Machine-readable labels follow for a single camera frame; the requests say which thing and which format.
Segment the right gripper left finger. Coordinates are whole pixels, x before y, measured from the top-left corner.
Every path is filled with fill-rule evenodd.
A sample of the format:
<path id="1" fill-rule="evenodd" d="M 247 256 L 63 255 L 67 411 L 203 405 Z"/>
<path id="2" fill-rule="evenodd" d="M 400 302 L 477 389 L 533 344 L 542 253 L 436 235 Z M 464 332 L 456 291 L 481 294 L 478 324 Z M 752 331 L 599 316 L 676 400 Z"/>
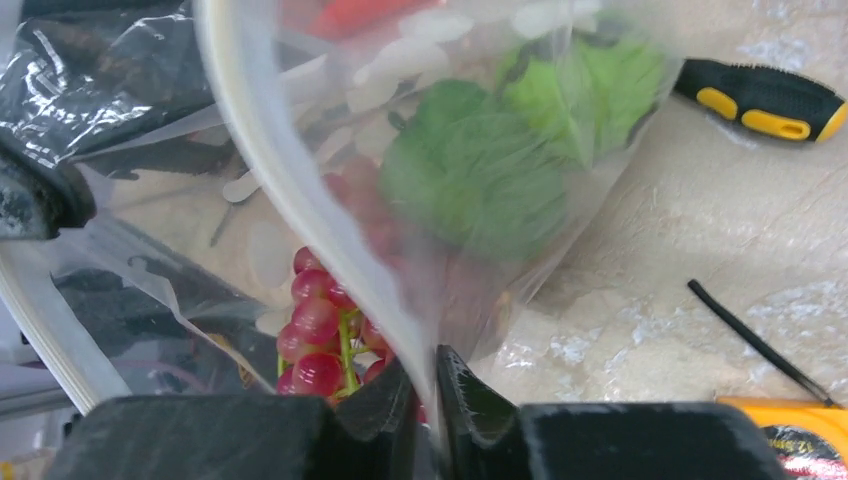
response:
<path id="1" fill-rule="evenodd" d="M 89 412 L 49 479 L 411 479 L 418 402 L 396 364 L 336 407 L 317 396 L 129 396 Z"/>

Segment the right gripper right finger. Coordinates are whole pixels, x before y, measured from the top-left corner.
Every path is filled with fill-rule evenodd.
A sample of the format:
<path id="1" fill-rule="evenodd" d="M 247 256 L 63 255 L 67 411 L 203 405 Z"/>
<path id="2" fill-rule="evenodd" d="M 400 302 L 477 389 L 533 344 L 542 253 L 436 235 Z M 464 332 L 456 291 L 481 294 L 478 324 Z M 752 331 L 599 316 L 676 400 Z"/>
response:
<path id="1" fill-rule="evenodd" d="M 436 350 L 453 479 L 784 479 L 765 435 L 710 402 L 516 406 Z"/>

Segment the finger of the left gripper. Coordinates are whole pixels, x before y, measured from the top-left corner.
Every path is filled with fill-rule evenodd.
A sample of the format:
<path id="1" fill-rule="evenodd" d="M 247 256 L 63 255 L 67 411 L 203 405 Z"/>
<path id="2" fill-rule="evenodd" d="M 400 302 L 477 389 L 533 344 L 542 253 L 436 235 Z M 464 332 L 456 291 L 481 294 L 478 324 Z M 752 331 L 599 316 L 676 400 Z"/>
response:
<path id="1" fill-rule="evenodd" d="M 51 240 L 95 215 L 94 196 L 77 167 L 44 166 L 1 140 L 3 240 Z"/>

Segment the red toy grape bunch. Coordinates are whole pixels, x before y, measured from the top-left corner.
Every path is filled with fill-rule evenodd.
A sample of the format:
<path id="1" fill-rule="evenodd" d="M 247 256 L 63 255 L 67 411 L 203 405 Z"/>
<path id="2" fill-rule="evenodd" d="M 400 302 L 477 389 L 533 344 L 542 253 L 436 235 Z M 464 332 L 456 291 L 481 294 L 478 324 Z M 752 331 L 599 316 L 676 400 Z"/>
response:
<path id="1" fill-rule="evenodd" d="M 296 251 L 288 322 L 277 335 L 281 395 L 351 397 L 394 359 L 387 340 L 346 289 L 307 248 Z"/>

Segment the clear zip top bag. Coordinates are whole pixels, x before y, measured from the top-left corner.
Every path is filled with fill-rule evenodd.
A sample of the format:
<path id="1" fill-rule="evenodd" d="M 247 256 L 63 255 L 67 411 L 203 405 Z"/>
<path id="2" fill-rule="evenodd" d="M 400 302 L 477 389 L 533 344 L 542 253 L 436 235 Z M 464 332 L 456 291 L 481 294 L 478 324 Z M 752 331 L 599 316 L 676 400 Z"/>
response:
<path id="1" fill-rule="evenodd" d="M 2 288 L 73 403 L 499 342 L 629 163 L 667 1 L 5 1 Z"/>

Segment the green toy leaf vegetable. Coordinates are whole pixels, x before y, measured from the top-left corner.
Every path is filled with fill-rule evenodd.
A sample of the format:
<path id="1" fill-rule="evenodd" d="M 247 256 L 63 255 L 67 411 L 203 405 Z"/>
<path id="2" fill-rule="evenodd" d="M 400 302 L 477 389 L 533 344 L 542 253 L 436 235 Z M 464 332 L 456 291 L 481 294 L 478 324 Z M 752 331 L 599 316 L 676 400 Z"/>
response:
<path id="1" fill-rule="evenodd" d="M 447 243 L 533 257 L 564 228 L 567 175 L 630 146 L 666 80 L 666 56 L 636 33 L 528 41 L 492 88 L 440 80 L 413 115 L 391 115 L 381 193 Z"/>

